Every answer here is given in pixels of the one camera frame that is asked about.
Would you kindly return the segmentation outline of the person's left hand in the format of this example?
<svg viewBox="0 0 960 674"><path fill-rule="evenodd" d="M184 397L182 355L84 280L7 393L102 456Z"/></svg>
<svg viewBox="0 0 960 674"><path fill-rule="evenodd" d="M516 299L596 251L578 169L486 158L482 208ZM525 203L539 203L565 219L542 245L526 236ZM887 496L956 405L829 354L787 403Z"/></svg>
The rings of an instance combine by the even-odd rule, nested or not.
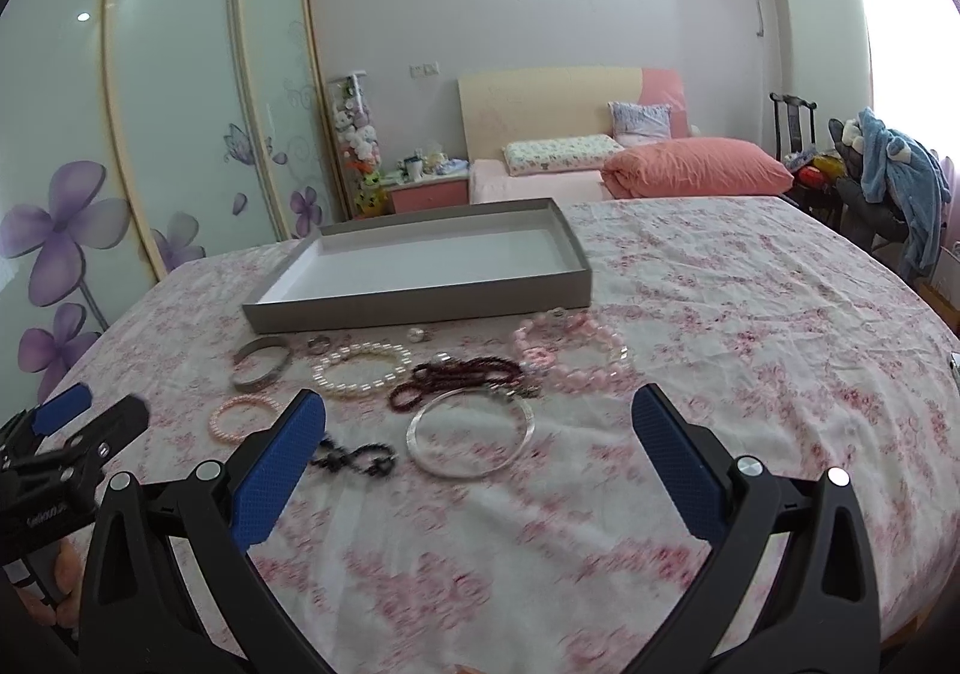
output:
<svg viewBox="0 0 960 674"><path fill-rule="evenodd" d="M39 580L31 578L16 587L28 614L39 625L73 630L78 625L82 602L83 564L68 539L43 550Z"/></svg>

